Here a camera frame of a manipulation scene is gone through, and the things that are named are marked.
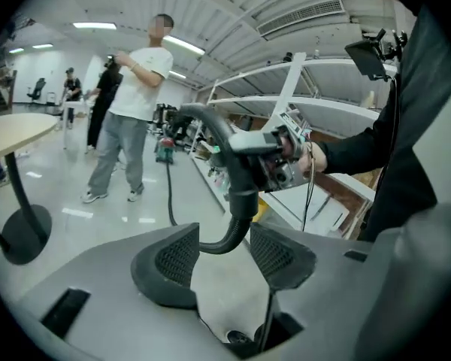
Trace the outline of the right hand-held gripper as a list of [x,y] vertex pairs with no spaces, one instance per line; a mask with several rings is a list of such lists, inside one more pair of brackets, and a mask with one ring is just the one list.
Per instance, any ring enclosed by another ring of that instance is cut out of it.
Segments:
[[[312,159],[312,142],[310,130],[300,126],[293,118],[298,110],[273,113],[261,131],[237,132],[229,137],[229,146],[236,154],[268,154],[283,149],[283,138],[286,140],[286,151],[290,154],[283,157],[281,153],[266,156],[266,169],[272,185],[266,192],[287,190],[307,184],[309,189],[314,185],[314,164],[309,171],[302,174],[298,165],[304,151]],[[247,157],[250,175],[259,192],[266,188],[266,173],[258,156]]]

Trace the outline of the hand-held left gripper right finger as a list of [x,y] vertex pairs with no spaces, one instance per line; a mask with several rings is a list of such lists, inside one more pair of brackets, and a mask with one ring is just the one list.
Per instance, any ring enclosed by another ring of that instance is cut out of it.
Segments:
[[260,223],[250,227],[250,253],[270,290],[296,289],[316,267],[316,254],[309,247]]

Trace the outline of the person's right hand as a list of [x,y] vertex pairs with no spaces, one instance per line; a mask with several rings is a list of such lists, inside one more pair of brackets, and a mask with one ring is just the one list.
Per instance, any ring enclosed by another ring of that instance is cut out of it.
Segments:
[[317,143],[308,141],[303,144],[303,152],[298,161],[298,167],[303,175],[306,175],[311,169],[324,172],[327,165],[326,155]]

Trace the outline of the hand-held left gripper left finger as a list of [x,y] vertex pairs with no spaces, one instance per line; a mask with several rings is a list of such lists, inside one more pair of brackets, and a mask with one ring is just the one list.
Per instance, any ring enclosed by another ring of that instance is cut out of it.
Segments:
[[152,237],[155,240],[132,260],[135,286],[162,307],[196,309],[196,294],[190,286],[200,255],[199,224],[170,226],[154,232]]

